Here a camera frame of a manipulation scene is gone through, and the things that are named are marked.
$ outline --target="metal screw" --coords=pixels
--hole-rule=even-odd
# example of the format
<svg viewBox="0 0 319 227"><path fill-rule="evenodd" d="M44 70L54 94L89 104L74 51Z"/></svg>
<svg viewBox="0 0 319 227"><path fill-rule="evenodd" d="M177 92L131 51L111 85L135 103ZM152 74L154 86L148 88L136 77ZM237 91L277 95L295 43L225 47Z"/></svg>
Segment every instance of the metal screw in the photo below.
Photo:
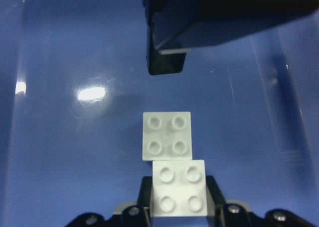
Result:
<svg viewBox="0 0 319 227"><path fill-rule="evenodd" d="M231 213L233 213L233 214L237 214L237 213L240 212L240 208L239 208L238 205L230 205L230 206L228 207L228 210L229 210Z"/></svg>
<svg viewBox="0 0 319 227"><path fill-rule="evenodd" d="M273 217L277 221L286 221L286 219L287 219L286 215L280 211L274 212Z"/></svg>
<svg viewBox="0 0 319 227"><path fill-rule="evenodd" d="M91 225L94 225L96 221L98 221L98 218L96 218L96 216L94 215L91 215L89 218L86 219L85 224L87 226L91 226Z"/></svg>
<svg viewBox="0 0 319 227"><path fill-rule="evenodd" d="M137 207L132 207L129 210L129 215L130 216L137 216L140 213L140 209Z"/></svg>

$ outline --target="white block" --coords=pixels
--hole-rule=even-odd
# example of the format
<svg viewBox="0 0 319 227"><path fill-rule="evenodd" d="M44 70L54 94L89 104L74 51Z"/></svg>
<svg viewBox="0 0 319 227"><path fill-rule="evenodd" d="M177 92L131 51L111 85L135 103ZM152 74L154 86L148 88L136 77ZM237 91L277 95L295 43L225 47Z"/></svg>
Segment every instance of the white block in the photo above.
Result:
<svg viewBox="0 0 319 227"><path fill-rule="evenodd" d="M153 162L152 216L207 216L203 160Z"/></svg>
<svg viewBox="0 0 319 227"><path fill-rule="evenodd" d="M190 112L143 113L143 160L191 160Z"/></svg>

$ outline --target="building block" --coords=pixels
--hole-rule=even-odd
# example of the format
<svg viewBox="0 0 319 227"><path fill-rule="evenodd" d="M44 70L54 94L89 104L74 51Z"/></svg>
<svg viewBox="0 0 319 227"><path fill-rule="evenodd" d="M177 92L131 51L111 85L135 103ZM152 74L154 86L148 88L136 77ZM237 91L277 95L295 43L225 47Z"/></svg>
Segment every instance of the building block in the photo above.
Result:
<svg viewBox="0 0 319 227"><path fill-rule="evenodd" d="M143 160L191 160L190 112L143 113Z"/></svg>
<svg viewBox="0 0 319 227"><path fill-rule="evenodd" d="M203 160L153 162L154 217L207 216Z"/></svg>

